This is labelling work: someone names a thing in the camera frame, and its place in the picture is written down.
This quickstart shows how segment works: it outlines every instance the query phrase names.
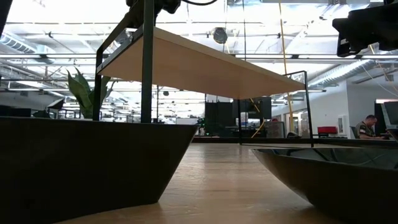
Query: planter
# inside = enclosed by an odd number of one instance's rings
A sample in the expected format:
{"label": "planter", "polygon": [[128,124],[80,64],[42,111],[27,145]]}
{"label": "planter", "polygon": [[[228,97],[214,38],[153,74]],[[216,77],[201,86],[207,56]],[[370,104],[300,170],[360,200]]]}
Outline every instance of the planter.
{"label": "planter", "polygon": [[156,203],[197,128],[0,118],[0,223]]}
{"label": "planter", "polygon": [[253,153],[286,186],[335,218],[396,223],[398,151],[323,148]]}

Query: yellow cable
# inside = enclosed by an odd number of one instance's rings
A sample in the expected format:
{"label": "yellow cable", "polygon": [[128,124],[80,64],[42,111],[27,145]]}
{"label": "yellow cable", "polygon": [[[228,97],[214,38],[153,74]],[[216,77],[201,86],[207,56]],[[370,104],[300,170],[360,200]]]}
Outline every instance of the yellow cable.
{"label": "yellow cable", "polygon": [[[284,53],[284,67],[285,67],[285,75],[287,74],[287,66],[286,66],[286,51],[285,51],[285,37],[284,37],[284,22],[282,19],[282,0],[279,0],[279,14],[280,14],[280,32],[282,34],[282,49]],[[290,131],[294,129],[293,126],[293,110],[292,110],[292,99],[290,97],[290,93],[287,93],[287,102],[289,105],[289,115],[290,115]]]}
{"label": "yellow cable", "polygon": [[260,125],[260,128],[257,129],[256,133],[254,133],[253,136],[251,136],[251,138],[254,138],[254,137],[255,137],[255,135],[261,130],[261,128],[263,127],[263,125],[264,125],[265,122],[266,122],[266,121],[263,119],[263,120],[262,120],[262,124]]}
{"label": "yellow cable", "polygon": [[[257,105],[254,103],[254,101],[253,101],[252,98],[250,98],[250,101],[251,101],[251,103],[254,105],[254,107],[256,108],[257,112],[260,113],[259,108],[258,108]],[[260,128],[257,129],[256,133],[254,133],[254,134],[251,136],[251,138],[254,138],[254,137],[255,137],[255,135],[261,130],[261,128],[263,127],[263,125],[264,125],[265,122],[266,122],[266,120],[263,118],[263,119],[262,119],[262,124],[260,125]]]}
{"label": "yellow cable", "polygon": [[[373,54],[376,54],[375,51],[374,51],[374,49],[373,49],[373,47],[372,47],[372,45],[369,45],[369,46],[370,46],[370,48],[371,48],[371,50],[372,50],[372,53],[373,53]],[[384,74],[384,76],[386,77],[386,80],[391,84],[391,86],[393,87],[393,89],[395,89],[395,91],[398,92],[397,88],[394,86],[394,84],[393,84],[393,83],[390,81],[390,79],[388,78],[388,76],[387,76],[386,72],[384,71],[383,67],[381,66],[381,64],[380,64],[379,62],[377,62],[377,64],[379,65],[379,67],[380,67],[381,70],[383,71],[383,74]]]}

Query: black wire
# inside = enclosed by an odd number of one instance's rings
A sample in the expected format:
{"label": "black wire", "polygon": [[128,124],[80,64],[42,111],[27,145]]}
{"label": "black wire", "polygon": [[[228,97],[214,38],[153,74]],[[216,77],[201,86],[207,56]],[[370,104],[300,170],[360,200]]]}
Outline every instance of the black wire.
{"label": "black wire", "polygon": [[[227,15],[227,13],[228,13],[228,3],[226,2],[226,0],[224,0],[224,4],[225,4],[224,12]],[[224,28],[225,33],[226,33],[226,22],[227,22],[226,20],[227,20],[227,16],[225,17],[225,28]]]}
{"label": "black wire", "polygon": [[246,19],[244,15],[244,0],[242,0],[242,8],[243,8],[244,61],[246,61]]}
{"label": "black wire", "polygon": [[212,0],[210,2],[205,2],[205,3],[199,3],[199,2],[191,2],[189,0],[182,0],[183,2],[186,2],[188,4],[193,4],[195,6],[208,6],[210,4],[213,4],[214,2],[217,2],[217,0]]}

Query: green leaf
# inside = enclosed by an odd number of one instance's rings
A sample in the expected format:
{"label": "green leaf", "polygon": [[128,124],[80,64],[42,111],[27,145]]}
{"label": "green leaf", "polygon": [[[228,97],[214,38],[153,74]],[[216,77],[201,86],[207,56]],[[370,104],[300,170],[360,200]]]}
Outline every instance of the green leaf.
{"label": "green leaf", "polygon": [[93,106],[90,106],[88,108],[80,108],[80,111],[85,117],[85,119],[93,118]]}
{"label": "green leaf", "polygon": [[90,85],[88,84],[87,80],[84,78],[84,76],[80,73],[79,69],[77,69],[75,67],[76,71],[77,71],[77,75],[75,76],[75,79],[83,85],[83,87],[85,88],[87,94],[89,94],[91,92],[90,90]]}
{"label": "green leaf", "polygon": [[105,88],[108,82],[110,81],[111,77],[102,77],[101,81],[101,89]]}
{"label": "green leaf", "polygon": [[69,91],[78,100],[80,108],[89,108],[92,106],[84,86],[78,81],[76,81],[74,78],[72,78],[69,71],[68,71],[68,85],[69,85]]}
{"label": "green leaf", "polygon": [[[101,89],[101,105],[102,102],[104,101],[104,99],[107,97],[108,95],[108,87],[102,88]],[[88,95],[88,98],[90,99],[91,103],[94,104],[94,90],[91,91],[91,93]]]}

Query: shelf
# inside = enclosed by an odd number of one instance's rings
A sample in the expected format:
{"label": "shelf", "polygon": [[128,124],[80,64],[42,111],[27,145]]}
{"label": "shelf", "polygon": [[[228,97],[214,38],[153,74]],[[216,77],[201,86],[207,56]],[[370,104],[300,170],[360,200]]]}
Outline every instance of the shelf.
{"label": "shelf", "polygon": [[[142,29],[139,29],[97,72],[141,82],[142,44]],[[305,89],[303,83],[156,27],[153,60],[154,85],[234,99]]]}

